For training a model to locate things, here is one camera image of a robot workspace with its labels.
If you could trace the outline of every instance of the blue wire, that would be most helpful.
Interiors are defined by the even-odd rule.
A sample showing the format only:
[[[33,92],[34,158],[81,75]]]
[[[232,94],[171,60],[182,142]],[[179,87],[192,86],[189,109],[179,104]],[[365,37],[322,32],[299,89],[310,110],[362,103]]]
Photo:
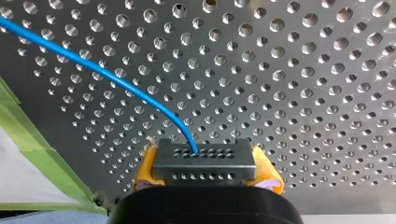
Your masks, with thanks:
[[[81,64],[91,69],[92,71],[102,75],[103,77],[106,77],[110,81],[123,87],[125,90],[132,92],[135,96],[146,101],[149,105],[159,109],[163,114],[165,114],[166,117],[172,120],[176,124],[176,126],[183,132],[184,136],[186,137],[187,141],[190,144],[192,151],[194,153],[198,153],[198,147],[195,145],[194,139],[192,138],[189,129],[183,124],[183,122],[180,119],[178,119],[172,111],[170,111],[168,108],[166,108],[165,106],[163,106],[162,104],[160,104],[159,102],[157,102],[156,100],[145,94],[143,91],[139,90],[137,87],[131,85],[124,79],[117,77],[114,73],[106,70],[105,68],[102,68],[97,63],[93,63],[90,60],[85,60],[79,57],[76,53],[68,49],[64,49],[61,46],[51,41],[48,41],[43,37],[36,35],[35,33],[26,30],[25,28],[19,26],[18,24],[9,21],[6,18],[3,18],[2,16],[0,16],[0,26],[6,28],[8,31],[10,31],[15,35],[21,36],[25,39],[32,41],[33,43],[36,43],[39,46],[44,47],[45,49],[49,49],[54,53],[62,55],[65,58],[69,59],[70,61]]]

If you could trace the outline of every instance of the green tape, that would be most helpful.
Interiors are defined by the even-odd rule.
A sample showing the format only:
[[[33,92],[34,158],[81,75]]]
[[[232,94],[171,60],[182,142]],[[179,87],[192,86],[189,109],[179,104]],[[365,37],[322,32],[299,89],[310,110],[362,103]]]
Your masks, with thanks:
[[[0,203],[0,210],[77,210],[105,214],[93,194],[41,135],[17,105],[19,100],[0,78],[0,126],[28,159],[60,191],[80,204]]]
[[[0,105],[1,104],[20,104],[17,96],[8,87],[6,82],[0,77]]]

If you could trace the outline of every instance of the gray metal surface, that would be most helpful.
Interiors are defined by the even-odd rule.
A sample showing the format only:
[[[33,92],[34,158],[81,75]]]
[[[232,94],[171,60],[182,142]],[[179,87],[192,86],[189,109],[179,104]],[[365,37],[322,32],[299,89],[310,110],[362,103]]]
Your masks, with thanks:
[[[32,2],[0,13],[152,94],[197,142],[262,144],[303,214],[396,211],[393,1]],[[185,141],[96,74],[0,38],[2,78],[92,190],[128,191],[147,136]]]
[[[198,144],[191,153],[187,144],[161,139],[152,173],[170,186],[242,186],[256,177],[256,164],[247,139],[231,144]]]

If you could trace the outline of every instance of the yellow plastic part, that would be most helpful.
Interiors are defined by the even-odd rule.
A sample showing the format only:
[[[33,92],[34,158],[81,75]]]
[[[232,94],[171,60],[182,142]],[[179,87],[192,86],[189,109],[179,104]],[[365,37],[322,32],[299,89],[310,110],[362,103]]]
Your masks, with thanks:
[[[153,185],[165,186],[164,180],[154,179],[152,176],[152,163],[154,162],[155,153],[157,151],[157,145],[152,144],[146,149],[145,159],[143,159],[142,166],[137,173],[136,179],[134,180],[134,191],[136,190],[137,182],[145,180]]]
[[[245,181],[245,185],[254,186],[263,180],[274,179],[280,182],[280,187],[274,187],[273,191],[277,194],[281,194],[283,192],[283,188],[285,187],[285,183],[283,182],[280,174],[277,172],[270,160],[268,160],[267,156],[265,156],[261,148],[255,146],[252,150],[252,153],[257,166],[256,179]]]

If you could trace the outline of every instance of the black rubber part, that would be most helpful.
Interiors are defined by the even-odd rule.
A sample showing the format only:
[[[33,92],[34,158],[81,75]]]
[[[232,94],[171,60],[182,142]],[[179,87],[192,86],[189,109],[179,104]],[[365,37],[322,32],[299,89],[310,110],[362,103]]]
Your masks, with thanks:
[[[153,187],[133,193],[111,212],[108,224],[302,224],[285,198],[253,187]]]

